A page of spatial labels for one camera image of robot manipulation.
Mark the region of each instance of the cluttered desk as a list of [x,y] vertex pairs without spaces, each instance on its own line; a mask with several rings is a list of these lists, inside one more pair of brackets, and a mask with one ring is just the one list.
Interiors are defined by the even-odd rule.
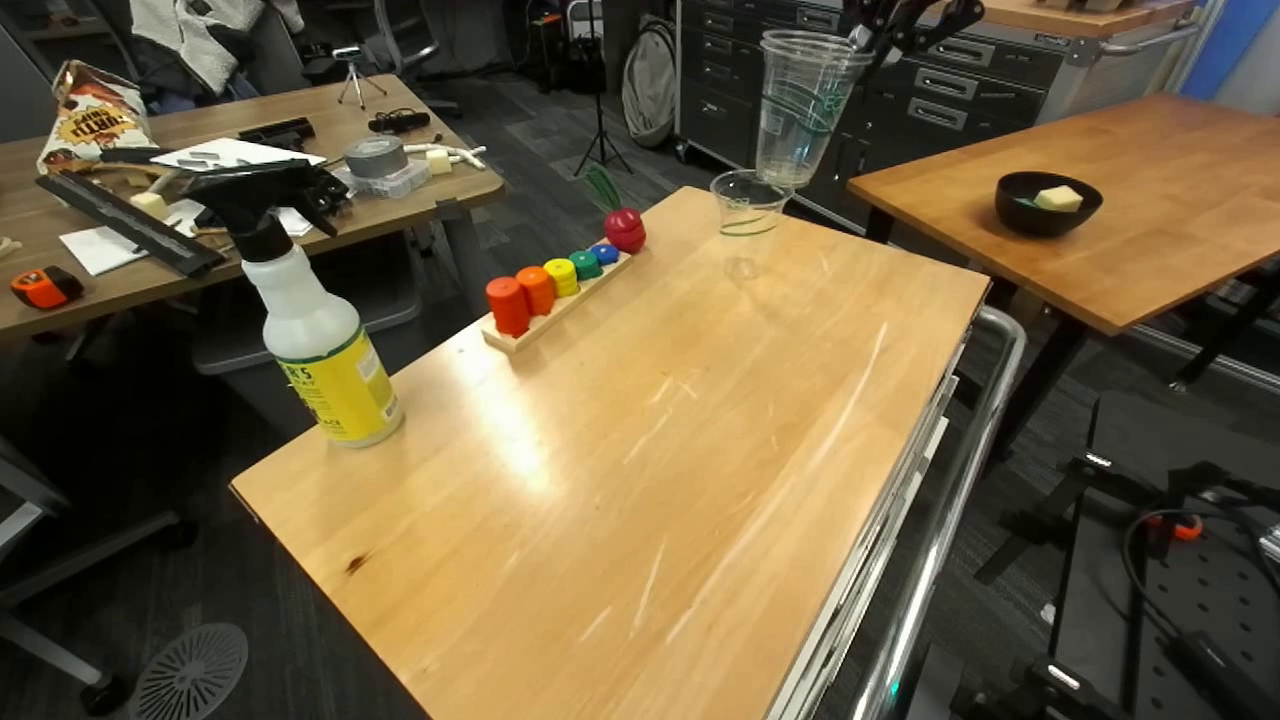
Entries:
[[[237,141],[239,130],[253,130],[253,126],[280,126],[280,122],[302,121],[313,126],[313,141],[302,141],[302,152],[340,161],[366,135],[366,121],[375,121],[378,111],[400,111],[400,115],[423,111],[427,122],[416,122],[413,130],[402,130],[402,145],[434,145],[434,147],[463,152],[463,141],[438,115],[433,115],[395,76],[366,76],[363,83],[378,86],[378,92],[363,92],[366,104],[340,104],[342,86],[324,83],[302,92],[280,92],[258,101],[231,101],[231,104],[190,107],[174,115],[157,115],[146,122],[146,135],[164,147],[190,147],[209,141]],[[4,280],[12,280],[12,275],[28,275],[31,267],[63,267],[84,283],[84,297],[63,308],[41,313],[21,305],[12,292],[4,292],[0,345],[28,339],[41,331],[66,331],[87,321],[172,299],[237,275],[237,263],[227,263],[222,243],[212,249],[215,254],[204,275],[184,275],[160,259],[131,259],[102,275],[87,275],[60,236],[91,228],[97,218],[63,206],[60,195],[36,183],[41,152],[43,152],[43,141],[0,145],[0,228],[7,236],[0,270]],[[473,236],[469,206],[496,195],[500,188],[503,178],[482,161],[463,157],[450,163],[450,172],[438,172],[402,195],[359,195],[342,205],[340,217],[333,217],[334,233],[313,228],[299,236],[299,243],[309,250],[333,250],[333,249],[375,241],[384,233],[402,233],[402,228],[438,218],[458,267],[458,283],[473,308],[480,313],[482,275],[480,275],[480,243]]]

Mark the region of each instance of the label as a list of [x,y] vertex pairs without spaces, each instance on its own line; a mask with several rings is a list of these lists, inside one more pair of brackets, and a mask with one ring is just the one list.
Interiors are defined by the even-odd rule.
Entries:
[[392,381],[363,331],[328,354],[280,358],[280,367],[315,411],[315,425],[340,442],[366,442],[400,425]]

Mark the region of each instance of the spray bottle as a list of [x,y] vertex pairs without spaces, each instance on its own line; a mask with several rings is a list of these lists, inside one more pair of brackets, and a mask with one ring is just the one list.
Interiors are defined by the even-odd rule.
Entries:
[[342,199],[342,183],[313,163],[204,172],[187,188],[231,236],[246,283],[267,321],[263,345],[295,395],[334,442],[375,442],[402,425],[392,381],[359,325],[359,313],[333,297],[309,254],[280,228],[275,206],[299,206],[315,228]]

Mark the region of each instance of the bag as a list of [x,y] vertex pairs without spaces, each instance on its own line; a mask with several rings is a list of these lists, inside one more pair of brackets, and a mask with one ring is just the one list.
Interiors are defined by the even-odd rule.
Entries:
[[142,95],[131,79],[63,60],[53,76],[54,121],[36,157],[41,177],[63,177],[97,163],[102,147],[157,147]]

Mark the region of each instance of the table leg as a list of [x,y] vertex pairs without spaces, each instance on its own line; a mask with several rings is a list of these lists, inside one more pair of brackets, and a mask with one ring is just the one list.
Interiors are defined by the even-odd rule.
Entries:
[[438,217],[438,228],[442,228],[442,241],[446,241],[446,254],[454,263],[454,283],[463,292],[469,321],[475,321],[475,316],[486,313],[486,305],[482,305],[486,259],[482,259],[482,249],[480,249],[475,218],[458,205],[438,205],[434,217]]
[[1063,374],[1080,345],[1082,345],[1082,325],[1074,325],[1073,316],[1054,316],[1051,334],[1044,339],[1044,349],[1034,350],[1034,358],[1026,362],[1023,381],[1017,383],[1003,408],[1003,421],[991,442],[995,460],[1008,451],[1011,435],[1034,415],[1040,401]]
[[1235,308],[1235,316],[1218,321],[1218,329],[1199,345],[1199,350],[1194,350],[1178,370],[1172,370],[1169,386],[1172,386],[1172,393],[1186,393],[1186,386],[1199,381],[1199,370],[1203,370],[1250,321],[1259,321],[1259,316],[1275,305],[1275,297],[1280,297],[1280,270],[1275,270],[1264,287],[1254,287],[1254,292],[1249,297],[1249,305]]

